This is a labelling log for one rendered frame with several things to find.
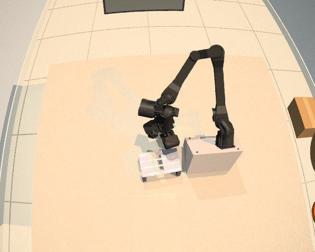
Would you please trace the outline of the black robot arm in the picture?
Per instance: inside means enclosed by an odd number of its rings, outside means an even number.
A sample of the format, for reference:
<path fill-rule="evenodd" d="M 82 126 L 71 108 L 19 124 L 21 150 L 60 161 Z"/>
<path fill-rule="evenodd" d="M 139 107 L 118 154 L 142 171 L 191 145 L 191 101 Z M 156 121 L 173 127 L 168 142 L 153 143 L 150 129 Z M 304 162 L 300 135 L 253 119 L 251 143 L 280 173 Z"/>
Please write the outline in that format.
<path fill-rule="evenodd" d="M 219 129 L 216 135 L 216 143 L 221 150 L 234 148 L 234 128 L 229 121 L 228 113 L 225 104 L 225 86 L 224 86 L 224 57 L 225 50 L 221 45 L 212 45 L 209 49 L 194 50 L 190 53 L 189 57 L 185 61 L 185 64 L 180 69 L 180 72 L 174 78 L 174 80 L 166 87 L 161 96 L 156 100 L 148 100 L 146 98 L 141 99 L 140 106 L 138 108 L 138 116 L 152 118 L 143 125 L 145 133 L 149 138 L 154 139 L 158 137 L 158 133 L 162 133 L 163 130 L 158 123 L 156 114 L 159 113 L 159 121 L 168 124 L 172 122 L 173 117 L 178 117 L 180 109 L 173 107 L 173 104 L 177 100 L 178 93 L 182 84 L 184 83 L 190 71 L 194 65 L 200 59 L 211 58 L 214 68 L 214 82 L 215 82 L 215 98 L 216 106 L 212 108 L 213 122 Z M 168 105 L 169 104 L 169 105 Z"/>

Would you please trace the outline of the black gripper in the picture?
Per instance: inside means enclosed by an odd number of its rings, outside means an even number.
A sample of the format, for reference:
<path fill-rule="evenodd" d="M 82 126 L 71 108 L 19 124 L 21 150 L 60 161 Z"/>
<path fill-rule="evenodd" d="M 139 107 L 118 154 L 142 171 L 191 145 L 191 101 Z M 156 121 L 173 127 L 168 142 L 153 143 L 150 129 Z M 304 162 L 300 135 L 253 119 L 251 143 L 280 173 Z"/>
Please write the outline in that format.
<path fill-rule="evenodd" d="M 161 140 L 163 141 L 163 145 L 165 149 L 171 149 L 180 145 L 180 140 L 178 136 L 172 130 L 174 128 L 173 123 L 175 123 L 174 119 L 172 122 L 168 124 L 164 124 L 159 121 L 159 113 L 156 114 L 158 123 L 160 124 L 163 132 L 160 134 Z"/>

